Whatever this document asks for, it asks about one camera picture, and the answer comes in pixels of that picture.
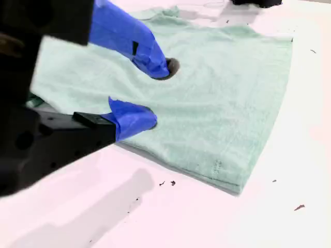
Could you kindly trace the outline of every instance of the white surface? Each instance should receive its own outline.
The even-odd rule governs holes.
[[[212,1],[114,2],[134,11]],[[269,35],[295,30],[284,103],[243,194],[233,197],[113,145],[0,199],[0,247],[331,247],[331,5],[226,6],[180,7],[201,25],[230,20]]]

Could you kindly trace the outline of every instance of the cloth fold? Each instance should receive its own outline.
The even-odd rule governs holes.
[[[126,145],[238,194],[281,106],[291,37],[264,37],[247,26],[193,26],[178,17],[177,8],[151,12],[144,12],[144,23],[164,52],[179,60],[176,76],[156,82],[113,51],[46,38],[33,93],[63,113],[107,113],[108,96],[148,106],[157,127]]]

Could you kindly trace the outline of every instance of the debris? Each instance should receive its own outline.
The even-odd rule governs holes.
[[[297,207],[296,209],[294,209],[294,211],[299,210],[300,208],[305,208],[305,205],[300,205],[299,207]]]

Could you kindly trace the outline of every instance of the towel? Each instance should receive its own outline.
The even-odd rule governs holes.
[[[123,141],[168,168],[239,194],[286,90],[291,37],[194,26],[178,8],[139,14],[180,70],[159,82],[114,51],[45,38],[32,92],[62,113],[108,113],[108,96],[148,106],[156,128]]]

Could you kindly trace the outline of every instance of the blue painter's tape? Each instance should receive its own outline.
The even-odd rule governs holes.
[[[166,58],[149,28],[108,0],[95,0],[89,41],[118,51],[152,78],[169,75]],[[136,51],[133,42],[138,44]]]
[[[157,116],[147,107],[109,97],[111,113],[101,115],[116,124],[116,141],[122,141],[156,126]]]

